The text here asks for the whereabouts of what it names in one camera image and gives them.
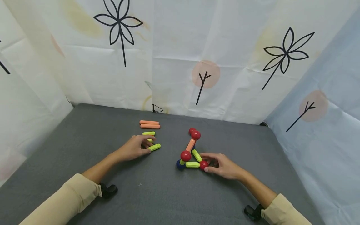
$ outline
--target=blue ball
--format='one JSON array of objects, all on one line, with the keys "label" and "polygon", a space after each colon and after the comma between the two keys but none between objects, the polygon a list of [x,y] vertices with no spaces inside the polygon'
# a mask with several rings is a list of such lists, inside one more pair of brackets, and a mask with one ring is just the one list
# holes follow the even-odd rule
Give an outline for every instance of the blue ball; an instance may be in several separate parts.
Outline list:
[{"label": "blue ball", "polygon": [[183,169],[185,169],[185,164],[184,165],[181,165],[180,164],[180,159],[176,162],[176,168],[178,169],[178,170],[183,170]]}]

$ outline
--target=left hand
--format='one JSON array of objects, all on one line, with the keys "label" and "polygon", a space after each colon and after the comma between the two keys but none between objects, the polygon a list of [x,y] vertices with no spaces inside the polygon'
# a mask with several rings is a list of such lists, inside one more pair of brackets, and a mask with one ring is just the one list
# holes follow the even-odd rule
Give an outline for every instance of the left hand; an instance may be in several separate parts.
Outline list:
[{"label": "left hand", "polygon": [[132,136],[122,147],[120,147],[115,152],[111,153],[111,157],[116,162],[129,161],[136,159],[140,156],[150,154],[151,150],[148,149],[149,146],[153,144],[148,141],[148,139],[155,140],[156,138],[151,135],[136,135]]}]

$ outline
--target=hand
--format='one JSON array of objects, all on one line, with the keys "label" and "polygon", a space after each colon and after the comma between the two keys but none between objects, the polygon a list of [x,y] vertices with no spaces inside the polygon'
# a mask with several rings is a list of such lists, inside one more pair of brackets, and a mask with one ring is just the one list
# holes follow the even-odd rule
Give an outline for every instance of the hand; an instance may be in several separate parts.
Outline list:
[{"label": "hand", "polygon": [[208,166],[205,168],[205,172],[217,174],[226,179],[230,180],[240,180],[242,181],[246,170],[236,165],[231,161],[226,155],[221,153],[201,153],[200,156],[203,160],[207,160],[210,164],[211,161],[214,161],[214,165],[219,165],[219,167]]},{"label": "hand", "polygon": [[151,153],[148,149],[153,144],[148,139],[155,140],[156,138],[151,135],[137,135],[132,136],[122,147],[109,156],[116,162],[129,161],[136,159],[137,157]]}]

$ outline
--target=peach circle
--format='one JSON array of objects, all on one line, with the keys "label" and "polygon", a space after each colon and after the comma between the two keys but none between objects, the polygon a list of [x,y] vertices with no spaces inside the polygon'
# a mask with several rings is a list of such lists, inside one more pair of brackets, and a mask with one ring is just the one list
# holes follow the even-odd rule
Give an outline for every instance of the peach circle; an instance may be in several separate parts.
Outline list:
[{"label": "peach circle", "polygon": [[207,76],[211,75],[210,77],[205,79],[204,88],[211,88],[213,87],[220,78],[220,68],[219,66],[209,60],[202,60],[198,62],[193,71],[191,72],[193,76],[193,83],[200,87],[202,85],[201,78],[199,74],[201,74],[202,78],[205,77],[205,74],[207,72]]},{"label": "peach circle", "polygon": [[328,99],[326,98],[325,94],[320,90],[312,91],[308,94],[304,100],[301,102],[299,107],[299,114],[303,114],[306,108],[310,107],[310,105],[314,102],[312,107],[314,109],[308,109],[308,111],[301,117],[302,120],[306,122],[314,122],[321,117],[323,117],[326,112],[328,111]]}]

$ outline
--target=black clip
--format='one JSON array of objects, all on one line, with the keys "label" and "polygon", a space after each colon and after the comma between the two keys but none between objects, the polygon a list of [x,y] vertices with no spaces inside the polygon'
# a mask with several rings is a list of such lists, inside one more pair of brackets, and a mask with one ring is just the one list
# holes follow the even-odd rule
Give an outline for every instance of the black clip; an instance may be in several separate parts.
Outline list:
[{"label": "black clip", "polygon": [[245,215],[247,215],[252,221],[258,221],[261,219],[261,210],[263,210],[262,205],[258,205],[254,210],[251,206],[247,205],[244,209]]},{"label": "black clip", "polygon": [[103,194],[102,198],[104,199],[111,198],[117,193],[117,187],[115,185],[110,185],[110,187],[106,187],[105,184],[100,183],[100,187]]}]

